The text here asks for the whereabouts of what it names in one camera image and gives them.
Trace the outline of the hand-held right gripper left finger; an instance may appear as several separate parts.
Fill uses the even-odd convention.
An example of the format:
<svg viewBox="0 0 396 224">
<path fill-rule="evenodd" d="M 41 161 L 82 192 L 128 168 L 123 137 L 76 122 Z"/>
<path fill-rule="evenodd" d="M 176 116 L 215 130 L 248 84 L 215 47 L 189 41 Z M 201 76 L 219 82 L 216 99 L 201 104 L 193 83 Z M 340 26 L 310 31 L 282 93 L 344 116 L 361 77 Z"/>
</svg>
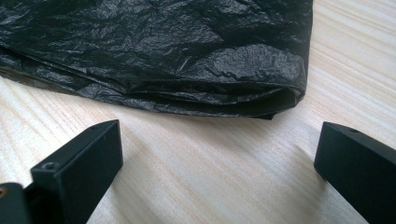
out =
<svg viewBox="0 0 396 224">
<path fill-rule="evenodd" d="M 120 124 L 86 129 L 31 169 L 35 224 L 85 224 L 123 165 Z"/>
</svg>

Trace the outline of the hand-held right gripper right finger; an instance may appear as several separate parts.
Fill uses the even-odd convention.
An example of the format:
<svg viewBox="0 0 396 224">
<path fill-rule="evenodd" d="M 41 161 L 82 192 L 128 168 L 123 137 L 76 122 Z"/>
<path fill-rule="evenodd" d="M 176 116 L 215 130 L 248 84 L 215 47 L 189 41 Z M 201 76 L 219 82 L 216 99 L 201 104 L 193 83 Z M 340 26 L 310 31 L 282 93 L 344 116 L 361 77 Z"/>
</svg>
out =
<svg viewBox="0 0 396 224">
<path fill-rule="evenodd" d="M 325 122 L 314 167 L 370 224 L 396 224 L 396 149 Z"/>
</svg>

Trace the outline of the black plastic trash bag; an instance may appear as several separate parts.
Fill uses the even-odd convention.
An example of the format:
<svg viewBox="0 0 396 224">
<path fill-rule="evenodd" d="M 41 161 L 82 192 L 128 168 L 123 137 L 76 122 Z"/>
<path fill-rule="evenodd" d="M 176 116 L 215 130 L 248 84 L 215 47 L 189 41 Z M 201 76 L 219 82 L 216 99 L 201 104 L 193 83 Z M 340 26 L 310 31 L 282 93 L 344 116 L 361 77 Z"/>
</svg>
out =
<svg viewBox="0 0 396 224">
<path fill-rule="evenodd" d="M 0 77 L 153 112 L 270 119 L 306 92 L 314 0 L 0 0 Z"/>
</svg>

